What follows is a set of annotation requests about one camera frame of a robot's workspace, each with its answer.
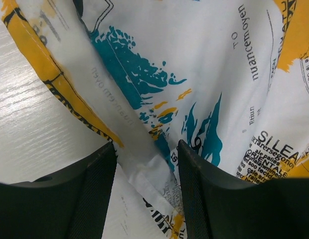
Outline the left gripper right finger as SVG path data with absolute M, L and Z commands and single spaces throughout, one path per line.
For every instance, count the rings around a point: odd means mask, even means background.
M 183 140 L 177 152 L 190 239 L 309 239 L 309 178 L 253 184 L 204 160 Z

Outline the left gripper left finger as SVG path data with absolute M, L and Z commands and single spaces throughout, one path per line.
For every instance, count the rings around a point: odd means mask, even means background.
M 112 143 L 29 182 L 0 182 L 0 239 L 100 239 L 117 157 Z

